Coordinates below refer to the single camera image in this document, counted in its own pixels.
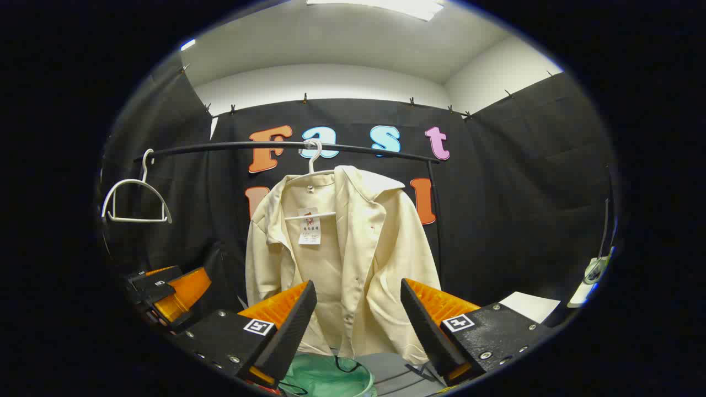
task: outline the hanger hook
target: hanger hook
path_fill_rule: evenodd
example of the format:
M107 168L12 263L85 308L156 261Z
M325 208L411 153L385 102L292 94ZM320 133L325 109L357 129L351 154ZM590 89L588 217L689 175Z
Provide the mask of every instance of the hanger hook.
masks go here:
M309 174L313 174L313 162L316 161L316 159L321 155L321 151L323 150L323 145L321 145L321 141L318 139L307 139L304 141L304 143L309 143L309 144L314 144L316 145L316 154L311 156L309 159Z
M154 153L155 151L152 149L147 149L145 151L145 154L142 156L142 182L145 182L147 180L147 156L150 153Z

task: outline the green bucket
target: green bucket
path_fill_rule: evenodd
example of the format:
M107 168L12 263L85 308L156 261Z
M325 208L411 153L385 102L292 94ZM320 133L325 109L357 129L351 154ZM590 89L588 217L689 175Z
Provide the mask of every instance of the green bucket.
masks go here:
M375 376L354 360L303 354L294 357L280 387L294 395L306 391L306 397L377 397L374 382Z

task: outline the shirt sleeve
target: shirt sleeve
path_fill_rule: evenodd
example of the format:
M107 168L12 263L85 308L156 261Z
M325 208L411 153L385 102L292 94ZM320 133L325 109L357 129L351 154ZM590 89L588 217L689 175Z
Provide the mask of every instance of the shirt sleeve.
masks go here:
M371 312L397 353L413 365L429 359L400 299L403 278L441 289L424 227L412 200L402 190L378 197L386 211L375 253L374 276L366 296Z
M257 224L250 222L245 253L245 283L248 306L281 292L280 262L267 244L267 236Z

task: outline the cream shirt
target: cream shirt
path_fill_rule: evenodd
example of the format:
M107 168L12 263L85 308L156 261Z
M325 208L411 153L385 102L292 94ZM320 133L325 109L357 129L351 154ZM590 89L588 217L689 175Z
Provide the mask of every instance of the cream shirt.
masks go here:
M248 231L248 304L312 280L318 303L299 351L355 358L396 352L428 360L400 301L403 278L441 289L429 243L404 185L339 166L287 175L258 205ZM313 186L313 193L307 189ZM300 245L301 208L318 213L321 244Z

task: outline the white wall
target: white wall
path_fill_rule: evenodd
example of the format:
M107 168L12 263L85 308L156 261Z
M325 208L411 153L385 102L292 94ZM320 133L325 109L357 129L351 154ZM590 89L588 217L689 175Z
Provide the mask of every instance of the white wall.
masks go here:
M195 87L211 114L290 100L363 98L395 100L446 109L452 102L441 85L402 73L361 66L299 64L238 73ZM215 128L215 119L211 134Z
M459 112L474 114L510 93L562 70L518 37L508 37L475 56L444 85Z

